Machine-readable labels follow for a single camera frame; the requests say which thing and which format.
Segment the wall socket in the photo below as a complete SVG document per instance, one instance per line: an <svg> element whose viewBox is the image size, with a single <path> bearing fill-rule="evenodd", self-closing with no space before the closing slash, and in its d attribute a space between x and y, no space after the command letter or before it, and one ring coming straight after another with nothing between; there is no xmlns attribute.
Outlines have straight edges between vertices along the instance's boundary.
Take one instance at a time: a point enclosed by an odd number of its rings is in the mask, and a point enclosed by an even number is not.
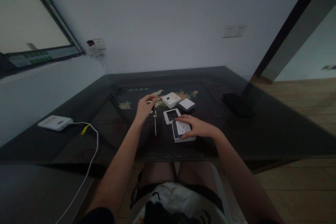
<svg viewBox="0 0 336 224"><path fill-rule="evenodd" d="M247 28L247 24L226 25L223 38L241 37Z"/></svg>
<svg viewBox="0 0 336 224"><path fill-rule="evenodd" d="M90 46L87 50L95 57L103 54L103 52L99 48L97 48L96 45Z"/></svg>
<svg viewBox="0 0 336 224"><path fill-rule="evenodd" d="M95 44L95 46L100 49L100 50L106 50L106 45L104 43L104 40L101 38L94 38L93 42Z"/></svg>

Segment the black phone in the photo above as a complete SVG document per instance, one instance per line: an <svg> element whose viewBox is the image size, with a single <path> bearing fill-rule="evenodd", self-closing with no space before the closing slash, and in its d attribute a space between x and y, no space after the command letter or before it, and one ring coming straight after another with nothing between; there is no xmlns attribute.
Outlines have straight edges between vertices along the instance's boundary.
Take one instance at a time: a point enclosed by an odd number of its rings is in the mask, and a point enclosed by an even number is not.
<svg viewBox="0 0 336 224"><path fill-rule="evenodd" d="M239 117L253 117L255 112L246 104L246 102L236 93L223 94L223 101L228 108Z"/></svg>

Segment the glass tabletop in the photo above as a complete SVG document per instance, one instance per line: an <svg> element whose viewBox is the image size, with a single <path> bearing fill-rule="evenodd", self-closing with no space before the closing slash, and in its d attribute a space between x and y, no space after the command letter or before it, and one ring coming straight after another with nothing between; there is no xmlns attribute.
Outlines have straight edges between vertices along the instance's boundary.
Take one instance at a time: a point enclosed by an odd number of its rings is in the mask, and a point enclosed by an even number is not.
<svg viewBox="0 0 336 224"><path fill-rule="evenodd" d="M107 166L118 150L137 110L140 98L159 97L156 131L149 116L141 131L136 161L218 159L213 141L175 143L163 112L161 97L174 92L196 106L187 113L220 128L244 160L292 160L336 155L335 137L282 102L263 92L228 68L212 67L105 75L69 99L50 115L91 123L99 132L99 151L94 163ZM236 93L255 112L237 116L223 102L223 94ZM83 164L96 149L96 133L82 125L61 132L37 123L0 148L1 163Z"/></svg>

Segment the white cable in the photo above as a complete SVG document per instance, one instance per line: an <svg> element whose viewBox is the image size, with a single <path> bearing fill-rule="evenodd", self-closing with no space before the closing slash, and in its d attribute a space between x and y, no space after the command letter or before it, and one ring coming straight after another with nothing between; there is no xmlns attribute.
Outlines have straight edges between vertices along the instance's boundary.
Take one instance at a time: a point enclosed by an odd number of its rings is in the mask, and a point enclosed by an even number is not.
<svg viewBox="0 0 336 224"><path fill-rule="evenodd" d="M83 124L88 124L88 125L90 125L91 128L97 133L97 148L96 148L96 152L94 153L94 155L93 155L93 157L92 157L92 159L91 159L91 162L90 162L90 164L89 164L88 171L87 171L87 173L86 173L86 176L85 176L85 178L84 178L82 184L80 185L78 191L76 192L76 195L75 195L74 198L72 199L72 201L71 201L71 203L69 204L68 208L64 211L64 213L63 213L62 216L58 219L58 221L56 222L56 224L58 224L59 221L64 217L64 215L67 213L67 211L68 211L69 208L71 207L72 203L75 201L75 199L76 199L76 197L77 197L79 191L81 190L81 188L82 188L82 186L83 186L85 180L87 179L87 177L88 177L88 175L89 175L89 171L90 171L90 168L91 168L91 164L92 164L92 162L93 162L93 160L94 160L94 158L95 158L95 156L96 156L96 154L97 154L97 152L98 152L98 136L99 136L98 131L97 131L97 130L96 130L90 123L86 123L86 122L73 122L72 124L79 124L79 123L83 123Z"/></svg>

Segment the table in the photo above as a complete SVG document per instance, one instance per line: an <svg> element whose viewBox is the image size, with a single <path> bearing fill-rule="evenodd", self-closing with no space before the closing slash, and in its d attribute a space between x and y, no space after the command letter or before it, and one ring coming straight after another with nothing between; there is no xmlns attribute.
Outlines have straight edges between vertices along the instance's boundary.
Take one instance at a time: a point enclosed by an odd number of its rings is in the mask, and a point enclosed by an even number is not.
<svg viewBox="0 0 336 224"><path fill-rule="evenodd" d="M93 170L104 172L134 119L137 101L148 93L160 97L170 92L194 101L190 114L219 127L247 163L265 166L275 160L336 155L333 135L224 66L105 75L46 117L54 114L92 123L100 144ZM240 118L230 111L222 95L233 92L253 108L255 117ZM218 159L211 139L175 143L171 126L164 122L164 110L169 109L160 103L157 136L153 117L144 123L136 161ZM0 163L66 165L85 171L96 148L96 133L88 128L81 136L85 125L55 132L37 123L0 148Z"/></svg>

